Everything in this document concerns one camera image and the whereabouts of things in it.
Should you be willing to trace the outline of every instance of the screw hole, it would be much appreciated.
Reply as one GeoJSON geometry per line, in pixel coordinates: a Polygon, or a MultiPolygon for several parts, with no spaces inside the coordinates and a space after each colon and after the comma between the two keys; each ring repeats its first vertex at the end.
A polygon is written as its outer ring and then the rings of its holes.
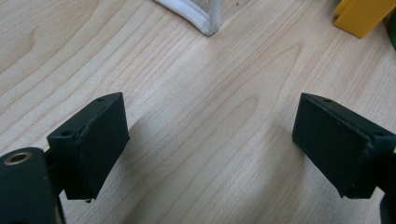
{"type": "Polygon", "coordinates": [[[377,135],[377,136],[385,136],[383,133],[381,133],[381,132],[374,132],[374,134],[375,135],[377,135]]]}
{"type": "Polygon", "coordinates": [[[70,135],[72,133],[73,133],[72,131],[64,131],[64,132],[61,133],[61,136],[66,137],[66,136],[68,136],[68,135],[70,135]]]}
{"type": "Polygon", "coordinates": [[[28,151],[16,153],[14,155],[9,156],[4,161],[4,164],[5,165],[16,165],[16,164],[19,164],[19,163],[29,160],[31,157],[32,157],[32,153],[30,153],[28,151]]]}

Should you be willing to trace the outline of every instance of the wood grain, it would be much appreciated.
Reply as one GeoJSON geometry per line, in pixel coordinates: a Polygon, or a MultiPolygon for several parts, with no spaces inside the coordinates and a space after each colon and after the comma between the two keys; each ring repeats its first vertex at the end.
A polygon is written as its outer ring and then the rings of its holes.
{"type": "Polygon", "coordinates": [[[68,223],[379,223],[380,190],[341,199],[291,142],[303,91],[396,132],[386,30],[333,27],[337,4],[228,3],[206,37],[151,0],[2,1],[0,152],[122,91],[131,141],[97,200],[61,194],[68,223]]]}

